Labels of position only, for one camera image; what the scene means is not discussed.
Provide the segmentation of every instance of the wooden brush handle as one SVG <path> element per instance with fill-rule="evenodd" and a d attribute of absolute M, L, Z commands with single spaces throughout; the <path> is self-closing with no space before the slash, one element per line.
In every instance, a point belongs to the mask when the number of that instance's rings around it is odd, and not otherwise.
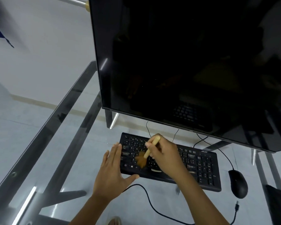
<path fill-rule="evenodd" d="M 157 135 L 157 136 L 154 138 L 152 144 L 153 144 L 154 146 L 157 145 L 157 143 L 158 143 L 159 140 L 160 140 L 160 136 Z M 143 157 L 144 157 L 145 159 L 148 158 L 148 156 L 150 155 L 150 153 L 151 153 L 151 152 L 150 152 L 150 150 L 148 149 Z"/>

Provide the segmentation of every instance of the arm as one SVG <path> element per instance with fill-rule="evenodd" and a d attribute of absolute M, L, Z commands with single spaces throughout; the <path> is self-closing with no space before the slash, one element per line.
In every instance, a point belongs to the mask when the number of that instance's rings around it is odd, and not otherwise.
<path fill-rule="evenodd" d="M 123 178 L 120 172 L 122 145 L 116 143 L 103 156 L 93 194 L 69 225 L 95 225 L 110 201 L 118 197 L 139 175 Z"/>
<path fill-rule="evenodd" d="M 185 197 L 195 223 L 198 225 L 228 225 L 227 220 L 206 196 L 193 176 L 187 171 L 180 158 L 176 144 L 160 135 L 161 139 L 157 144 L 157 147 L 160 149 L 158 149 L 151 143 L 154 137 L 146 143 L 146 147 L 151 151 L 150 156 L 154 157 L 161 170 L 177 183 Z"/>

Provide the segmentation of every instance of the left hand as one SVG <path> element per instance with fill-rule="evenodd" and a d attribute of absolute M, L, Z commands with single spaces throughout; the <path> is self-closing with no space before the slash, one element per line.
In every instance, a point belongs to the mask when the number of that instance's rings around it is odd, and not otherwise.
<path fill-rule="evenodd" d="M 120 172 L 122 145 L 114 144 L 111 151 L 107 150 L 103 156 L 100 170 L 94 183 L 93 196 L 108 202 L 118 197 L 139 175 L 134 174 L 123 178 Z"/>

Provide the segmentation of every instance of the brown brush bristles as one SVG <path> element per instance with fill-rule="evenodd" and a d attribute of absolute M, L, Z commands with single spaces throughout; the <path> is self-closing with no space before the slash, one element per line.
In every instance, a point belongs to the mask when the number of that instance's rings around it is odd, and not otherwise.
<path fill-rule="evenodd" d="M 147 163 L 147 159 L 145 159 L 143 156 L 145 155 L 144 151 L 140 151 L 139 155 L 135 157 L 136 161 L 138 162 L 138 166 L 140 168 L 144 168 Z"/>

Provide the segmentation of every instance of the hand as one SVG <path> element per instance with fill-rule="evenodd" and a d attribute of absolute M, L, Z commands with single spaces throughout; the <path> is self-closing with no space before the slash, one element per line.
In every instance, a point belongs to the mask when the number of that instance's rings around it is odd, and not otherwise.
<path fill-rule="evenodd" d="M 156 135 L 160 136 L 160 140 L 156 145 L 157 147 L 152 144 Z M 160 134 L 156 135 L 152 136 L 148 142 L 146 142 L 146 147 L 150 149 L 152 154 L 151 157 L 155 158 L 155 161 L 160 169 L 175 180 L 182 173 L 185 171 L 187 172 L 186 167 L 184 166 L 178 153 L 177 145 L 168 141 Z"/>
<path fill-rule="evenodd" d="M 111 151 L 107 150 L 103 156 L 100 170 L 94 183 L 93 196 L 100 197 L 107 202 L 118 197 L 139 175 L 123 178 L 120 172 L 122 145 L 116 143 Z"/>

